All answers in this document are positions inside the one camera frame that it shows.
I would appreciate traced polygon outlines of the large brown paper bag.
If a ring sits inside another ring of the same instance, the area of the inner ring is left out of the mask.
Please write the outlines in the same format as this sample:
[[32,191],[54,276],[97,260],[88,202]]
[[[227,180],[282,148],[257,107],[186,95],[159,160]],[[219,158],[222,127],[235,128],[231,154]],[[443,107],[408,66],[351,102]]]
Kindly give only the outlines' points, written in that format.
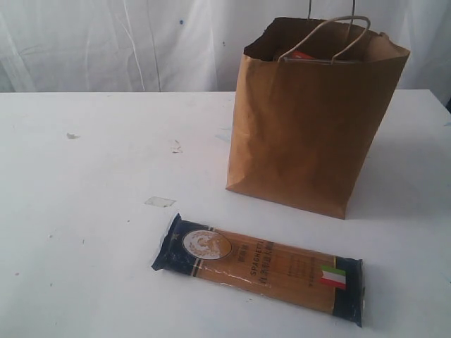
[[[359,62],[281,60],[293,51]],[[344,218],[408,58],[355,12],[274,19],[242,54],[227,190]]]

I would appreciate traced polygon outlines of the small brown orange-label pouch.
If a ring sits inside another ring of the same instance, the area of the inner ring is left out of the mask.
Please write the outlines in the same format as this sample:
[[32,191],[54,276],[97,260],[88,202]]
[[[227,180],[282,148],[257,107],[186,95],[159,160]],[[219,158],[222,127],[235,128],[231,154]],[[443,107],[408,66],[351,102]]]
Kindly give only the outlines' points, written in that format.
[[295,59],[295,60],[314,60],[314,57],[309,56],[305,53],[302,53],[301,51],[293,51],[289,58]]

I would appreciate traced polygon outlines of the spaghetti packet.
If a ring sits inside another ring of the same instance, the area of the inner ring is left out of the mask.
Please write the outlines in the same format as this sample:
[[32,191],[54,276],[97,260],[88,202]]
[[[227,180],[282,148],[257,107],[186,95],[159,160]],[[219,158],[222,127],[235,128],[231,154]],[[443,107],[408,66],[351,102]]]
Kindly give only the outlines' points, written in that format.
[[286,246],[176,215],[152,269],[224,284],[362,325],[361,259]]

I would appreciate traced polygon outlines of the torn white paper scrap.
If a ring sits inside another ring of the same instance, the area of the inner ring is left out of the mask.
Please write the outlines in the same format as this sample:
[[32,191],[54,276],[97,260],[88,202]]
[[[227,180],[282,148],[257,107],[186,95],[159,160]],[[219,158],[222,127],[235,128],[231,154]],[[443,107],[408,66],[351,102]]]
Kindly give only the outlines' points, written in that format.
[[183,153],[183,149],[181,147],[181,144],[178,140],[174,140],[173,141],[173,145],[171,147],[171,152],[173,154],[182,154]]

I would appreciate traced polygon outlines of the clear tape patch on table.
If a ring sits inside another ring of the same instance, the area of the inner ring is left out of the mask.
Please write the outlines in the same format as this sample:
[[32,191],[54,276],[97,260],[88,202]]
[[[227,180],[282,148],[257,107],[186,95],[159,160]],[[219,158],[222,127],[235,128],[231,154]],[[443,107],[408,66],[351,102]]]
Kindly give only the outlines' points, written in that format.
[[148,206],[155,206],[159,208],[168,208],[171,207],[176,200],[173,199],[166,199],[159,196],[152,196],[149,199],[147,199],[144,204]]

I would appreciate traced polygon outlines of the white backdrop curtain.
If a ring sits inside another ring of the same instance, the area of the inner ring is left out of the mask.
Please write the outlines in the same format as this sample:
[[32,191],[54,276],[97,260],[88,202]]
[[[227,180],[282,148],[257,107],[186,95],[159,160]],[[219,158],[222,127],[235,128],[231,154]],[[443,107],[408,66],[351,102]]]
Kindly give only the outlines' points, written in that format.
[[274,18],[351,13],[410,50],[401,88],[449,101],[449,1],[2,1],[1,90],[232,91]]

